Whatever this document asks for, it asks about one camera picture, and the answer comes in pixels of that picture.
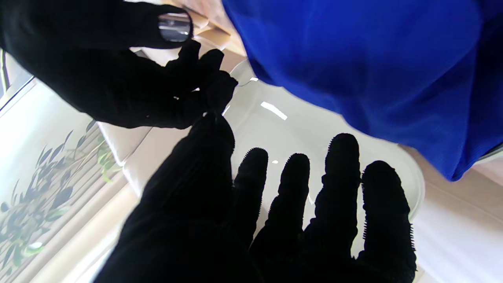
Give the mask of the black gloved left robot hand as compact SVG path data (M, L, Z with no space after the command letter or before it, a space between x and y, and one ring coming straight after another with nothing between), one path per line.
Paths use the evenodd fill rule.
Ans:
M388 163L360 172L351 134L329 144L315 216L303 228L310 161L293 154L255 233L268 153L247 152L231 176L234 135L207 114L144 188L95 283L411 283L410 208Z

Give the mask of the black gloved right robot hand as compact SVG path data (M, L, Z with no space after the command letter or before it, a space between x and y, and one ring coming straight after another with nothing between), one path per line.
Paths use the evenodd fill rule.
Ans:
M117 127L186 129L238 82L199 55L188 12L123 0L2 0L1 48L77 111Z

